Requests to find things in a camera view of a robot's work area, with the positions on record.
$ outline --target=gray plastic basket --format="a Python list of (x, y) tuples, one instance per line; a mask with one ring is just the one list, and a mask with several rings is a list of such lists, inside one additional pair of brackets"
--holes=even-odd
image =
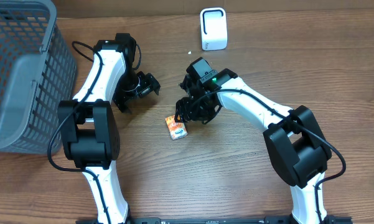
[(0, 151), (46, 153), (71, 97), (77, 67), (56, 20), (49, 0), (0, 0)]

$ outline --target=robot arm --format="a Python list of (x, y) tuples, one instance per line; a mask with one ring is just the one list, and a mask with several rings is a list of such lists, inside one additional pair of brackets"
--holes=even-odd
[[(189, 97), (179, 100), (176, 104), (175, 117), (179, 118), (178, 122), (210, 121), (217, 114), (216, 106), (223, 106), (249, 120), (263, 132), (275, 171), (290, 185), (294, 220), (300, 224), (319, 223), (314, 186), (324, 178), (326, 162), (331, 157), (330, 149), (305, 133), (292, 143), (289, 136), (299, 131), (286, 122), (286, 119), (291, 119), (324, 137), (311, 111), (304, 106), (292, 110), (290, 107), (279, 105), (252, 90), (237, 74), (228, 69), (217, 72), (202, 58), (193, 62), (188, 67), (187, 73), (180, 86)], [(226, 90), (243, 90), (251, 93), (275, 109), (283, 118), (276, 116), (246, 94)], [(210, 92), (217, 92), (217, 94), (203, 97)], [(199, 108), (195, 109), (191, 105), (194, 105), (199, 98), (202, 98), (202, 102)], [(321, 185), (319, 210), (324, 219), (327, 212), (323, 206)]]
[[(82, 89), (73, 100), (61, 101), (58, 106), (61, 123), (77, 104), (81, 104), (61, 129), (62, 143), (67, 159), (73, 160), (77, 168), (85, 171), (83, 174), (90, 184), (98, 209), (97, 220), (81, 223), (126, 223), (129, 208), (116, 173), (120, 142), (110, 101), (113, 100), (122, 112), (129, 111), (126, 106), (129, 100), (142, 98), (152, 91), (158, 95), (161, 86), (150, 73), (135, 74), (131, 66), (136, 41), (129, 34), (117, 34), (115, 40), (99, 40), (94, 50), (103, 60), (101, 73), (98, 74), (100, 60), (95, 54), (93, 67)], [(81, 102), (97, 75), (99, 77), (91, 93), (86, 101)], [(95, 128), (78, 129), (77, 125), (85, 122), (94, 122)]]

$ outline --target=white device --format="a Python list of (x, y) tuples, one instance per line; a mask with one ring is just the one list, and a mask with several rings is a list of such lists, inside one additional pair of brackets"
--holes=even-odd
[(213, 7), (200, 12), (203, 50), (222, 50), (227, 46), (227, 17), (224, 9)]

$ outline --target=wooden table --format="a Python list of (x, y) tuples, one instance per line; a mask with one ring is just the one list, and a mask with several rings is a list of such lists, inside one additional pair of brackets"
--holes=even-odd
[[(64, 38), (94, 45), (129, 32), (140, 44), (140, 69), (161, 84), (114, 109), (121, 138), (117, 161), (123, 195), (135, 217), (247, 218), (288, 215), (287, 186), (269, 162), (262, 134), (223, 110), (211, 123), (189, 123), (172, 141), (164, 118), (185, 96), (178, 87), (200, 56), (229, 68), (249, 86), (282, 105), (309, 107), (326, 138), (344, 155), (347, 171), (324, 185), (329, 214), (374, 223), (374, 9), (229, 14), (228, 47), (203, 52), (198, 16), (64, 19)], [(91, 63), (73, 51), (75, 89)], [(61, 151), (54, 160), (73, 167)], [(327, 175), (340, 170), (337, 156)], [(96, 207), (81, 174), (55, 170), (45, 156), (0, 153), (0, 223), (74, 223)]]

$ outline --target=orange snack package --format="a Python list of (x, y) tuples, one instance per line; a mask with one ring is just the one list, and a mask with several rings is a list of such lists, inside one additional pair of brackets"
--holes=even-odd
[(173, 140), (184, 138), (186, 135), (188, 135), (184, 123), (176, 123), (176, 121), (174, 121), (174, 115), (166, 118), (165, 120), (170, 131), (170, 137)]

